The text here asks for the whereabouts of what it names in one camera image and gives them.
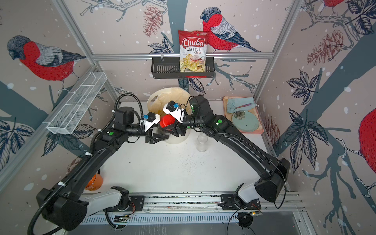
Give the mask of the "red-lidded glass jar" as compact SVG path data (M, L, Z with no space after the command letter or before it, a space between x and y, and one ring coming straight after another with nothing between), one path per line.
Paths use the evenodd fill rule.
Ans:
M157 137L168 139L170 137L170 133L165 131L160 124L153 125L153 133L157 135Z

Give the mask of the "glass jar with tea leaves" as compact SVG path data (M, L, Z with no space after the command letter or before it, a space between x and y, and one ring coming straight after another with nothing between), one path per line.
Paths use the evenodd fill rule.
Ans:
M196 149L199 152L205 152L208 149L208 136L203 133L198 135L196 141Z

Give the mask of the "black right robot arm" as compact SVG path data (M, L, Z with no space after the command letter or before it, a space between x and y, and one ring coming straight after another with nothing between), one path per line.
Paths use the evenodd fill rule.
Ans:
M276 202L281 190L287 186L290 162L277 159L263 151L246 138L235 125L223 115L214 114L209 101L203 95L191 96L188 114L181 104L170 101L163 111L175 118L174 123L162 125L161 128L176 137L185 136L187 129L198 128L208 137L227 146L248 163L260 179L254 184L259 197Z

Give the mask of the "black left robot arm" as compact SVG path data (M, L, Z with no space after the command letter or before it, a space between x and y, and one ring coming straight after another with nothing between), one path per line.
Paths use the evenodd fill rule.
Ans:
M138 123L134 123L134 117L138 117ZM31 219L27 233L34 233L39 216L57 226L49 232L52 235L61 229L72 231L86 217L108 208L134 211L136 208L129 197L129 191L119 186L89 197L81 195L101 166L127 143L130 137L145 137L146 143L151 145L166 140L166 135L152 132L159 122L158 114L150 112L139 117L131 107L118 108L109 125L93 137L90 151L85 153L79 164L52 189L42 189L38 193L39 209Z

